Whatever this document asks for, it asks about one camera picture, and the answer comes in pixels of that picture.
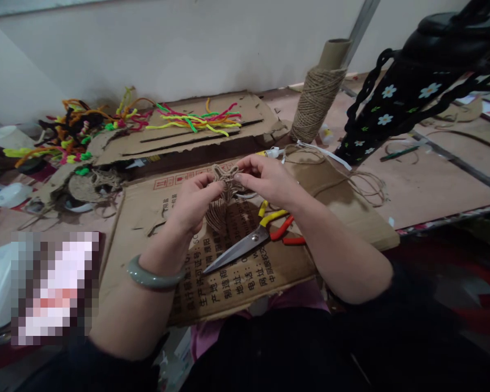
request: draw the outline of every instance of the colorful pipe cleaner bundle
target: colorful pipe cleaner bundle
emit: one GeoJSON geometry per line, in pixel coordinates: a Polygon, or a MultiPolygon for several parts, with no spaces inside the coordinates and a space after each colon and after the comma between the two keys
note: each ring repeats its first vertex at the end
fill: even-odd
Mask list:
{"type": "Polygon", "coordinates": [[[138,109],[133,108],[141,100],[149,101],[154,107],[155,103],[147,98],[138,98],[132,101],[132,90],[125,88],[125,94],[114,116],[103,112],[107,106],[91,109],[85,102],[77,99],[62,101],[66,110],[65,117],[50,117],[53,122],[39,120],[38,124],[44,130],[53,131],[53,135],[35,145],[34,150],[11,150],[6,154],[21,157],[15,167],[20,167],[30,157],[42,154],[53,155],[52,160],[60,164],[76,163],[91,159],[91,153],[86,152],[86,146],[92,138],[104,131],[113,131],[128,127],[127,122],[138,126],[129,128],[128,132],[139,132],[149,123],[146,121],[152,114],[149,110],[145,114],[138,114],[138,109]]]}
{"type": "Polygon", "coordinates": [[[227,110],[223,113],[211,112],[209,110],[209,103],[211,99],[207,98],[207,102],[205,103],[205,109],[207,110],[206,114],[196,115],[196,114],[185,114],[172,110],[166,103],[160,105],[156,104],[158,107],[157,111],[161,114],[161,118],[166,119],[168,121],[167,124],[161,126],[146,126],[147,129],[163,129],[168,128],[170,126],[177,126],[188,128],[190,127],[194,133],[197,133],[200,130],[209,129],[212,132],[221,133],[225,136],[229,136],[227,132],[222,129],[217,128],[233,128],[233,127],[241,127],[239,122],[232,120],[231,118],[241,117],[239,112],[231,112],[230,110],[237,105],[237,102],[234,102],[227,110]]]}

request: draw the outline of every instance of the scissors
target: scissors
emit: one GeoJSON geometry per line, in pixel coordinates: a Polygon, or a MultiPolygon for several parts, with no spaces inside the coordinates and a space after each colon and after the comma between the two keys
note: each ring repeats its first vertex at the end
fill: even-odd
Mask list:
{"type": "MultiPolygon", "coordinates": [[[[278,231],[271,233],[271,240],[272,241],[277,241],[285,234],[289,226],[294,222],[294,216],[289,216],[285,222],[281,225],[281,227],[278,229],[278,231]]],[[[283,240],[283,245],[305,245],[307,242],[305,241],[305,238],[303,237],[296,237],[296,238],[284,238],[283,240]]]]}
{"type": "Polygon", "coordinates": [[[258,228],[246,237],[236,242],[229,249],[227,249],[220,257],[218,257],[212,264],[210,264],[209,267],[205,269],[205,271],[203,271],[204,274],[217,270],[224,265],[227,265],[228,263],[236,260],[241,255],[254,249],[259,244],[265,242],[267,239],[270,238],[271,235],[267,230],[267,223],[278,219],[279,217],[287,215],[289,212],[285,210],[279,210],[271,213],[268,216],[265,216],[265,209],[267,209],[267,207],[268,201],[264,200],[263,203],[261,203],[260,211],[258,212],[258,216],[261,218],[258,228]]]}

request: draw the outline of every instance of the person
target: person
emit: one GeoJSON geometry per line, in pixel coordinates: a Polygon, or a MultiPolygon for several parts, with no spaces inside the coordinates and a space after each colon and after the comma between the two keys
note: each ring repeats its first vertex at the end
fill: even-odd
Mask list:
{"type": "MultiPolygon", "coordinates": [[[[182,390],[490,385],[490,357],[459,334],[458,319],[433,299],[431,286],[344,226],[279,161],[250,155],[237,165],[243,172],[236,181],[293,214],[319,274],[345,311],[331,315],[310,295],[309,306],[289,301],[262,316],[216,322],[210,344],[201,350],[193,342],[199,358],[182,390]]],[[[158,276],[178,274],[209,203],[222,190],[208,173],[186,181],[165,227],[141,254],[140,266],[158,276]]],[[[304,288],[317,292],[314,281],[304,288]]],[[[85,342],[59,353],[19,390],[156,390],[154,349],[173,297],[174,289],[149,290],[127,276],[101,304],[85,342]]],[[[193,329],[198,331],[193,340],[207,341],[200,328],[193,329]]]]}

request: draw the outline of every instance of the pink clothing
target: pink clothing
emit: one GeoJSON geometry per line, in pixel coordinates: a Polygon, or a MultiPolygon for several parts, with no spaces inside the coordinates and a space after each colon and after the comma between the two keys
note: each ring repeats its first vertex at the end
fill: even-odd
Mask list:
{"type": "MultiPolygon", "coordinates": [[[[327,303],[321,295],[316,279],[300,283],[287,289],[281,295],[274,295],[268,299],[268,309],[283,308],[313,308],[330,312],[327,303]]],[[[238,316],[251,319],[252,315],[242,310],[236,313],[238,316]]],[[[191,355],[194,361],[209,349],[218,340],[219,331],[222,329],[226,318],[214,321],[204,321],[191,327],[191,355]]]]}

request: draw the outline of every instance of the scissors blade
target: scissors blade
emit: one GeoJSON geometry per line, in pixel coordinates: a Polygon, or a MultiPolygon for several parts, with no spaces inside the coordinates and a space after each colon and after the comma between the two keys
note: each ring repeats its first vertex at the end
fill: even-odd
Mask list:
{"type": "Polygon", "coordinates": [[[241,255],[247,253],[249,250],[254,249],[260,243],[265,241],[270,237],[268,231],[263,226],[258,227],[248,236],[242,238],[234,245],[232,245],[229,249],[225,251],[220,257],[218,257],[215,262],[209,265],[203,271],[204,274],[217,270],[218,268],[230,263],[231,261],[236,260],[241,255]]]}

